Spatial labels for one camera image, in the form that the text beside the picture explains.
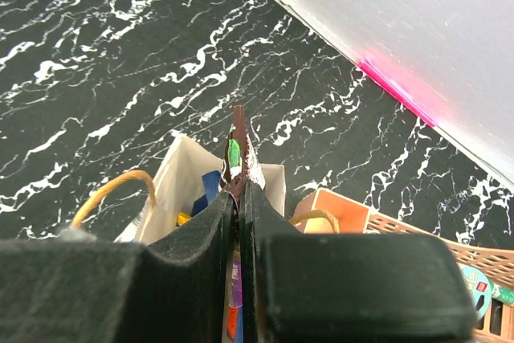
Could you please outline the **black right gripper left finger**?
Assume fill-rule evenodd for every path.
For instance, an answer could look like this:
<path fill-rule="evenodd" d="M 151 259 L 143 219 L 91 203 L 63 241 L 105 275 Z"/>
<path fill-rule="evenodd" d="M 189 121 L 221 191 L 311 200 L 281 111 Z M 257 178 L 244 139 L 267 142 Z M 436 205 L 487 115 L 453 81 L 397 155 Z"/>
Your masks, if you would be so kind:
<path fill-rule="evenodd" d="M 2 242 L 2 341 L 221 341 L 233 205 L 149 245 Z"/>

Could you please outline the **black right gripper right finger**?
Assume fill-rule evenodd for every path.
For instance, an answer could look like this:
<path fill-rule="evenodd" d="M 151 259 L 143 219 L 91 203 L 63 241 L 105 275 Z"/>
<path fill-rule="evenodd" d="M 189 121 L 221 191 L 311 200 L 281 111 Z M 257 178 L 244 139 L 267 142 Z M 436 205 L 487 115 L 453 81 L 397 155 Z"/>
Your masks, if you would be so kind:
<path fill-rule="evenodd" d="M 246 342 L 468 342 L 475 308 L 424 234 L 303 234 L 260 186 L 241 197 Z"/>

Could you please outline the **blue burts chips bag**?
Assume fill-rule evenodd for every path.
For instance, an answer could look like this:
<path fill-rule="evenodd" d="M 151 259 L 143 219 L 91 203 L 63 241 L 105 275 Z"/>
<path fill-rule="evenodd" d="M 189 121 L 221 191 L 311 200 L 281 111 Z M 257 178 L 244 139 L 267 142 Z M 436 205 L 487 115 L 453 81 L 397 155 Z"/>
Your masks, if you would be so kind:
<path fill-rule="evenodd" d="M 191 211 L 192 217 L 205 210 L 216 199 L 220 191 L 220 180 L 221 173 L 218 170 L 210 171 L 202 176 L 202 185 L 205 193 L 194 201 Z"/>

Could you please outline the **yellow m&m's bag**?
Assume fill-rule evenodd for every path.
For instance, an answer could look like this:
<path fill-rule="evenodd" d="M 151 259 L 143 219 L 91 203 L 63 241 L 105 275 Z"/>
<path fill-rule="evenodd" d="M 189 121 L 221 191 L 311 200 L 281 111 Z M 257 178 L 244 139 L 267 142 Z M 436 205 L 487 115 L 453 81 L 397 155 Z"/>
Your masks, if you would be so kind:
<path fill-rule="evenodd" d="M 192 219 L 192 217 L 189 214 L 186 214 L 184 212 L 180 212 L 177 215 L 177 225 L 181 227 L 182 225 L 186 224 Z"/>

